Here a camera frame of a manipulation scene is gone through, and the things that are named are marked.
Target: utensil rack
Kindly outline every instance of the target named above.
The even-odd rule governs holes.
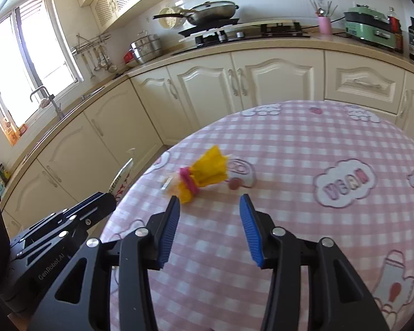
[[[79,55],[80,53],[87,51],[90,48],[93,48],[97,45],[100,45],[104,41],[107,41],[110,37],[111,37],[110,33],[103,33],[91,39],[86,39],[83,36],[80,36],[80,34],[78,33],[77,34],[78,45],[71,48],[71,53],[73,56]]]

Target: green appliance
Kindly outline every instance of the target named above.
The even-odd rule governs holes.
[[[367,5],[357,5],[345,12],[347,34],[365,44],[396,48],[396,38],[391,32],[391,24],[386,16]]]

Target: stainless steel pot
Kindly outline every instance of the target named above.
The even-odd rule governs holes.
[[[141,65],[162,56],[161,40],[158,35],[147,35],[147,31],[143,31],[138,36],[143,33],[145,33],[145,36],[131,43],[131,52],[135,60]]]
[[[205,2],[190,10],[182,10],[179,14],[155,15],[153,16],[153,19],[155,20],[163,17],[185,17],[191,24],[198,26],[212,21],[232,18],[238,8],[239,6],[232,1]]]

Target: blue gripper pad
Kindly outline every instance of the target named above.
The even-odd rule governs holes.
[[[262,236],[256,225],[254,213],[256,213],[250,198],[242,195],[239,201],[239,214],[244,227],[245,236],[247,238],[248,248],[252,254],[252,259],[257,266],[262,267],[264,256],[262,254]]]
[[[180,201],[177,197],[172,197],[169,206],[167,207],[164,217],[167,217],[166,225],[162,230],[161,238],[158,243],[158,264],[162,268],[169,260],[170,251],[172,249],[173,239],[177,230],[179,216],[180,216]]]

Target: metal screw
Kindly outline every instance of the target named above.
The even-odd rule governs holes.
[[[148,233],[149,233],[149,230],[146,228],[138,228],[137,230],[135,230],[136,236],[146,236]]]
[[[284,228],[281,228],[280,226],[277,226],[272,230],[272,233],[275,236],[284,236],[287,232]]]
[[[330,238],[323,238],[322,245],[326,247],[332,247],[334,245],[334,241]]]
[[[86,241],[88,247],[96,247],[98,244],[100,244],[100,241],[97,238],[90,238]]]

